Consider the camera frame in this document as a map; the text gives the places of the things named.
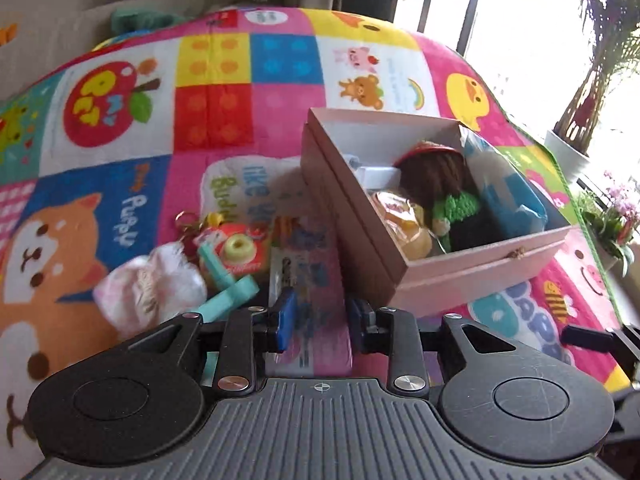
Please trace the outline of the pink blue package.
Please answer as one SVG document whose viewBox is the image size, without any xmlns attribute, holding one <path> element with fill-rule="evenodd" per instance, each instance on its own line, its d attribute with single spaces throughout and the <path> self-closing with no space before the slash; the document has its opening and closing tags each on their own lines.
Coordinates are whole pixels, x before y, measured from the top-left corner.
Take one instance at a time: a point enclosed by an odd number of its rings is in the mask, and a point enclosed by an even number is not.
<svg viewBox="0 0 640 480">
<path fill-rule="evenodd" d="M 347 376 L 352 348 L 334 232 L 312 217 L 274 219 L 269 302 L 285 287 L 297 295 L 292 337 L 283 353 L 266 356 L 272 376 Z"/>
</svg>

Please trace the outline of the teal plastic toy piece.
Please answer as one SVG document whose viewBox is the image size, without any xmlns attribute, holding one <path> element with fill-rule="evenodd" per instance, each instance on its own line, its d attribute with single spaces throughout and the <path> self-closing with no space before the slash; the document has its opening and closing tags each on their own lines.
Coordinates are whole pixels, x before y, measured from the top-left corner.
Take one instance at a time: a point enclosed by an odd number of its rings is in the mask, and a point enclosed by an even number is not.
<svg viewBox="0 0 640 480">
<path fill-rule="evenodd" d="M 224 266 L 209 242 L 198 246 L 198 255 L 217 287 L 216 294 L 195 310 L 205 323 L 225 320 L 233 310 L 246 304 L 258 294 L 259 287 L 254 278 L 251 275 L 235 278 Z"/>
</svg>

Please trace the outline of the yellow packaged bread snack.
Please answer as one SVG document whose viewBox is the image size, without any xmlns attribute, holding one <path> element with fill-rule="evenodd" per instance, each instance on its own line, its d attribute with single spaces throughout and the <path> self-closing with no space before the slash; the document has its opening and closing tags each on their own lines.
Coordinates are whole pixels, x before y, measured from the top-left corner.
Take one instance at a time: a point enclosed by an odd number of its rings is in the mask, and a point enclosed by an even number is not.
<svg viewBox="0 0 640 480">
<path fill-rule="evenodd" d="M 426 258 L 432 251 L 433 242 L 425 226 L 422 207 L 390 191 L 376 191 L 371 198 L 405 257 L 410 261 Z"/>
</svg>

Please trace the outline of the pink white cloth bundle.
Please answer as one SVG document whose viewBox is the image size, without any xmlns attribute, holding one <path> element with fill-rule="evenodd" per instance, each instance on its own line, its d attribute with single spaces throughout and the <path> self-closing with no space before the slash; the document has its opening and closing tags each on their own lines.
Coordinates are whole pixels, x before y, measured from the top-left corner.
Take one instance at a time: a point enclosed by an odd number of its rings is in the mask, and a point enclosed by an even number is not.
<svg viewBox="0 0 640 480">
<path fill-rule="evenodd" d="M 206 281 L 183 244 L 171 242 L 118 266 L 96 285 L 93 300 L 121 340 L 201 307 Z"/>
</svg>

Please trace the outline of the pink cardboard box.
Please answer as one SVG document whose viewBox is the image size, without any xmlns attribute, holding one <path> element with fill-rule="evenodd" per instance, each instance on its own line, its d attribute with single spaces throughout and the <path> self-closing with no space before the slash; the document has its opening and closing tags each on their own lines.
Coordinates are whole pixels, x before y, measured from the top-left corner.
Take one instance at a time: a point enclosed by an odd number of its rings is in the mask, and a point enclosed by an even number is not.
<svg viewBox="0 0 640 480">
<path fill-rule="evenodd" d="M 345 158 L 388 166 L 422 139 L 461 148 L 470 129 L 452 119 L 313 108 L 300 166 L 314 203 L 331 219 L 346 289 L 375 307 L 431 315 L 534 278 L 560 250 L 570 224 L 552 205 L 544 232 L 408 260 Z"/>
</svg>

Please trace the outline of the brown-haired crochet doll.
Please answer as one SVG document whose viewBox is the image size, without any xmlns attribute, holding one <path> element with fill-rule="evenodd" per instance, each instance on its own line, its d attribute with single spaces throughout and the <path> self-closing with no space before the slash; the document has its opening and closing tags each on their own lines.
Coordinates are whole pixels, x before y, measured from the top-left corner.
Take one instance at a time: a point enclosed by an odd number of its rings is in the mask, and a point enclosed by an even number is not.
<svg viewBox="0 0 640 480">
<path fill-rule="evenodd" d="M 401 155 L 394 167 L 400 171 L 401 191 L 423 208 L 427 226 L 444 252 L 462 252 L 502 240 L 459 151 L 423 140 Z"/>
</svg>

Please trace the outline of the colourful cartoon play mat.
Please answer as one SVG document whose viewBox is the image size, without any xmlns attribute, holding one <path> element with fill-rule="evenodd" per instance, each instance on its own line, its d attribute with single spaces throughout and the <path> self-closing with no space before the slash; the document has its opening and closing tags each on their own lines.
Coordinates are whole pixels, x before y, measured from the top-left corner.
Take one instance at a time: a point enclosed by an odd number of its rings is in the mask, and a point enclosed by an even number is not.
<svg viewBox="0 0 640 480">
<path fill-rule="evenodd" d="M 1 474 L 41 460 L 24 421 L 37 385 L 117 341 L 92 298 L 111 270 L 178 240 L 175 216 L 312 217 L 299 174 L 313 107 L 454 118 L 570 222 L 530 281 L 461 312 L 625 388 L 609 356 L 560 344 L 617 316 L 551 156 L 459 55 L 335 11 L 240 9 L 87 53 L 1 107 Z"/>
</svg>

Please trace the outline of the pink flower pot plant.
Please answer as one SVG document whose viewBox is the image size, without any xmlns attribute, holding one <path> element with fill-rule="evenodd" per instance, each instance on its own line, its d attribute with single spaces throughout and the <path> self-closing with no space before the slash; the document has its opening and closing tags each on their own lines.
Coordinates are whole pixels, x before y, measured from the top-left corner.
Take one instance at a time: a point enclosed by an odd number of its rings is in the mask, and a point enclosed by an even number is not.
<svg viewBox="0 0 640 480">
<path fill-rule="evenodd" d="M 579 178 L 578 185 L 579 214 L 591 237 L 611 260 L 608 267 L 618 264 L 624 278 L 636 262 L 631 244 L 639 237 L 638 182 L 605 170 L 598 178 Z"/>
</svg>

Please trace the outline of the teal cloth on sofa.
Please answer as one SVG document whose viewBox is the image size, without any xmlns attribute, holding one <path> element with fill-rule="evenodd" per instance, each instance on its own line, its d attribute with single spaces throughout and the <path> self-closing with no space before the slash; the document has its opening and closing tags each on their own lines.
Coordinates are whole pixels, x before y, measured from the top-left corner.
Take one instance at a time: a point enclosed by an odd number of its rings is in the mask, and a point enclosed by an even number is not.
<svg viewBox="0 0 640 480">
<path fill-rule="evenodd" d="M 117 9 L 111 14 L 111 32 L 116 35 L 132 32 L 155 32 L 186 22 L 184 16 L 145 9 Z"/>
</svg>

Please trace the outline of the potted plant white pot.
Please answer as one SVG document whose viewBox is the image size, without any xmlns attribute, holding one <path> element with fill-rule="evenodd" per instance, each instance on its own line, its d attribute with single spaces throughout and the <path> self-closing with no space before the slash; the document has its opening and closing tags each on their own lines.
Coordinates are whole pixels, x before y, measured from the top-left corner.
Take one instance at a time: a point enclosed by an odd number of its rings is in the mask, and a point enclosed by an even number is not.
<svg viewBox="0 0 640 480">
<path fill-rule="evenodd" d="M 580 15 L 591 30 L 588 72 L 544 139 L 570 182 L 589 164 L 588 148 L 612 80 L 639 66 L 639 0 L 582 0 Z"/>
</svg>

